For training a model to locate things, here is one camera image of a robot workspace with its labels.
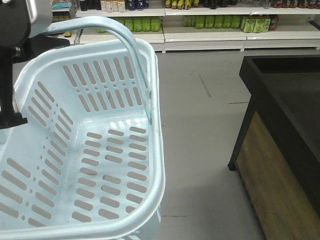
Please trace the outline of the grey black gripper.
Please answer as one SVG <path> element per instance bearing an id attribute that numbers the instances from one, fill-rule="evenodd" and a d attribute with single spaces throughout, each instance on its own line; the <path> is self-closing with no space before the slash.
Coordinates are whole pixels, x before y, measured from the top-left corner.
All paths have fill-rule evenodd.
<path id="1" fill-rule="evenodd" d="M 46 33 L 53 13 L 48 0 L 0 2 L 0 127 L 26 124 L 13 104 L 13 64 L 32 60 L 46 51 L 70 46 L 66 39 Z"/>

